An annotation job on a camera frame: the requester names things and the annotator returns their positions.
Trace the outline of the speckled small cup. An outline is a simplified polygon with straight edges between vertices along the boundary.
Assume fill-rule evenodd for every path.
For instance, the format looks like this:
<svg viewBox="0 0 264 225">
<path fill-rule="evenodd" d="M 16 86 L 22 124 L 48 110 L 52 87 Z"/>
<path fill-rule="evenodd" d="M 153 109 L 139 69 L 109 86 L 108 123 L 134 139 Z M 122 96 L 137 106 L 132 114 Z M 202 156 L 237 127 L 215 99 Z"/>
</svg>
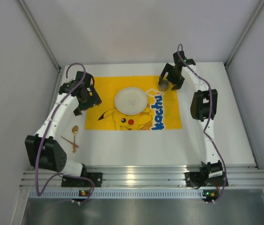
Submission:
<svg viewBox="0 0 264 225">
<path fill-rule="evenodd" d="M 167 79 L 160 79 L 158 81 L 159 91 L 167 91 L 169 88 L 169 81 Z"/>
</svg>

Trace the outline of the gold spoon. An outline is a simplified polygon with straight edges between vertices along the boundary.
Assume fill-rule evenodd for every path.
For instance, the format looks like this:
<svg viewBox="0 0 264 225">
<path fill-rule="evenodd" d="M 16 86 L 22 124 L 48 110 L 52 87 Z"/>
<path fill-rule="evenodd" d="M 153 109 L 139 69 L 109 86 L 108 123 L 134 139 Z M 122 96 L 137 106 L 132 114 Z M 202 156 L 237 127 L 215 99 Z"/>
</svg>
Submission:
<svg viewBox="0 0 264 225">
<path fill-rule="evenodd" d="M 77 125 L 75 125 L 73 128 L 72 128 L 72 133 L 73 133 L 73 149 L 72 149 L 72 153 L 75 153 L 76 152 L 76 149 L 79 147 L 77 144 L 76 144 L 76 134 L 79 130 L 79 127 Z"/>
</svg>

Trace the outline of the gold fork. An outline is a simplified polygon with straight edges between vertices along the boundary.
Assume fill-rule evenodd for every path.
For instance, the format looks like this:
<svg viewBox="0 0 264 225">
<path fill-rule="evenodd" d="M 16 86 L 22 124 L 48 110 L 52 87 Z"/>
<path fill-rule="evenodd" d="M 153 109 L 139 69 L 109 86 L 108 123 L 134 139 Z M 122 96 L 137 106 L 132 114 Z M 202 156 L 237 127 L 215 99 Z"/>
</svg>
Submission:
<svg viewBox="0 0 264 225">
<path fill-rule="evenodd" d="M 79 147 L 76 143 L 74 143 L 72 141 L 69 141 L 68 139 L 66 139 L 64 137 L 61 137 L 61 138 L 64 139 L 65 141 L 69 142 L 70 144 L 72 144 L 74 148 L 78 148 Z"/>
</svg>

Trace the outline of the yellow Pikachu placemat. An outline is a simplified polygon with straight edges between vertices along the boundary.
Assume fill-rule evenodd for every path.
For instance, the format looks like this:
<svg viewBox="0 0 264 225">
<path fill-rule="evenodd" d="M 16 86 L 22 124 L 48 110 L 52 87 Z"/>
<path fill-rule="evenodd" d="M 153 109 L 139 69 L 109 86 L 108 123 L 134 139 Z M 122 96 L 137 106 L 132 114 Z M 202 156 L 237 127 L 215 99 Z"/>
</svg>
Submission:
<svg viewBox="0 0 264 225">
<path fill-rule="evenodd" d="M 86 113 L 86 130 L 181 129 L 177 91 L 158 89 L 159 77 L 95 77 L 102 103 Z"/>
</svg>

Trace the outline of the white ceramic plate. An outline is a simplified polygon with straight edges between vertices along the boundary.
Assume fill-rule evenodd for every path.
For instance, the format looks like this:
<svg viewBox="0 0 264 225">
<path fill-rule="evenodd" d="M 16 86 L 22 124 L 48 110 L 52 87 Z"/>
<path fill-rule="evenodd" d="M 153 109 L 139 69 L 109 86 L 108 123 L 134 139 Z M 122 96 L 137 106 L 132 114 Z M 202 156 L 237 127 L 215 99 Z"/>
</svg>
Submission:
<svg viewBox="0 0 264 225">
<path fill-rule="evenodd" d="M 127 87 L 116 94 L 114 104 L 122 114 L 136 115 L 144 111 L 148 104 L 148 97 L 140 88 Z"/>
</svg>

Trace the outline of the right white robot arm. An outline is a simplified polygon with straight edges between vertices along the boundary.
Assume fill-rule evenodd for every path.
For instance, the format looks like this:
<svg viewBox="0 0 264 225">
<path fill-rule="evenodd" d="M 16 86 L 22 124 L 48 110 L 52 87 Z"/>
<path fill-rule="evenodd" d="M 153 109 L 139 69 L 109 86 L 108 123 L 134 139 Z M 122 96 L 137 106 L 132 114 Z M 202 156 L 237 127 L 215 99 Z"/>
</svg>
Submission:
<svg viewBox="0 0 264 225">
<path fill-rule="evenodd" d="M 218 92 L 212 89 L 210 83 L 198 75 L 196 63 L 186 58 L 183 50 L 173 54 L 174 65 L 167 63 L 159 76 L 158 89 L 167 91 L 172 84 L 172 90 L 181 89 L 186 80 L 194 93 L 190 106 L 191 117 L 196 120 L 204 133 L 205 158 L 201 162 L 200 177 L 203 183 L 213 182 L 224 175 L 222 158 L 214 146 L 213 120 L 217 112 Z"/>
</svg>

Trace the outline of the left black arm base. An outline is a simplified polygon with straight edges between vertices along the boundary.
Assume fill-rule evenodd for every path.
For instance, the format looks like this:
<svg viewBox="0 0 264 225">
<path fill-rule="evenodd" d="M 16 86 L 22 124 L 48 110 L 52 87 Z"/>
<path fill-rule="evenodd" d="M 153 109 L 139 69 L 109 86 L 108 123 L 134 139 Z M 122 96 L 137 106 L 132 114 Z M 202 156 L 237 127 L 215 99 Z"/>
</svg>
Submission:
<svg viewBox="0 0 264 225">
<path fill-rule="evenodd" d="M 103 180 L 103 173 L 88 172 L 85 179 L 64 176 L 62 178 L 61 186 L 63 188 L 89 188 L 101 187 Z"/>
</svg>

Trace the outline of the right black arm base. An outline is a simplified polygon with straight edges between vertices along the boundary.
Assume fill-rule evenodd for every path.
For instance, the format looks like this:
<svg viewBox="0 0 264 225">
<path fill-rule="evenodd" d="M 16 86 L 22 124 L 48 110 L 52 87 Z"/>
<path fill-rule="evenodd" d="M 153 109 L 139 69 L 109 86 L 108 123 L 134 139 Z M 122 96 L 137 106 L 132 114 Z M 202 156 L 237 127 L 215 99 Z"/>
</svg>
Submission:
<svg viewBox="0 0 264 225">
<path fill-rule="evenodd" d="M 186 186 L 194 189 L 199 189 L 200 187 L 216 187 L 217 185 L 222 187 L 225 181 L 228 186 L 228 181 L 224 174 L 213 178 L 207 178 L 200 172 L 186 172 L 184 175 Z"/>
</svg>

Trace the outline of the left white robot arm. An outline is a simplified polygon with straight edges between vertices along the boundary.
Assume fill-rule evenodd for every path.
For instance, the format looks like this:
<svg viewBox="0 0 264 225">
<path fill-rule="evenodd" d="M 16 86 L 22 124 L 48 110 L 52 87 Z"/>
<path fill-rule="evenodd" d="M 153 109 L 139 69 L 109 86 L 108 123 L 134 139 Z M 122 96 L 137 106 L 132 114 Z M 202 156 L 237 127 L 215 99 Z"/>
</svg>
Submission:
<svg viewBox="0 0 264 225">
<path fill-rule="evenodd" d="M 65 147 L 62 138 L 69 122 L 83 111 L 99 105 L 101 99 L 94 87 L 94 77 L 89 73 L 78 71 L 76 77 L 62 84 L 57 100 L 49 116 L 34 135 L 25 139 L 25 147 L 30 165 L 75 177 L 85 177 L 87 167 L 71 160 L 72 151 Z"/>
</svg>

